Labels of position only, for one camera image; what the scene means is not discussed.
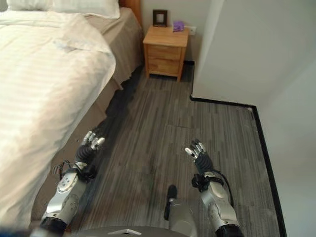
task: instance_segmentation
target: nightstand drawer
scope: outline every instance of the nightstand drawer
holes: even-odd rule
[[[148,57],[170,60],[180,60],[181,48],[160,45],[148,45]]]
[[[149,71],[153,74],[163,74],[167,76],[177,76],[179,61],[164,59],[149,59]]]

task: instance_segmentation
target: wooden nightstand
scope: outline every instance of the wooden nightstand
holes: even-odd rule
[[[146,75],[160,74],[177,77],[180,81],[189,30],[172,32],[172,27],[151,26],[143,41]]]

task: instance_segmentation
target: wall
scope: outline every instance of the wall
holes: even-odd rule
[[[0,0],[0,11],[5,11],[7,7],[6,0]]]
[[[259,107],[290,237],[315,235],[315,78],[316,54],[314,61],[273,101],[263,101]]]
[[[288,236],[314,236],[316,1],[215,7],[192,96],[258,107]]]
[[[315,12],[312,0],[225,1],[193,97],[257,105],[315,43]]]
[[[142,0],[143,27],[147,32],[153,24],[153,9],[168,10],[168,25],[182,20],[188,26],[196,26],[197,33],[190,36],[186,60],[197,60],[208,14],[209,0]]]

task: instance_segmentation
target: white bedsheet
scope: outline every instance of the white bedsheet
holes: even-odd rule
[[[51,159],[114,70],[81,14],[0,15],[0,228],[28,227]]]

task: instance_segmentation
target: floor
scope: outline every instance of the floor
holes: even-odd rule
[[[196,168],[184,152],[198,138],[230,182],[244,235],[279,236],[251,109],[191,101],[192,77],[190,65],[180,83],[161,76],[147,79],[139,68],[117,92],[100,126],[107,142],[95,161],[98,175],[88,186],[73,231],[118,225],[167,228],[165,196],[175,184],[179,199],[193,211],[198,236],[214,236],[199,192],[191,186]]]

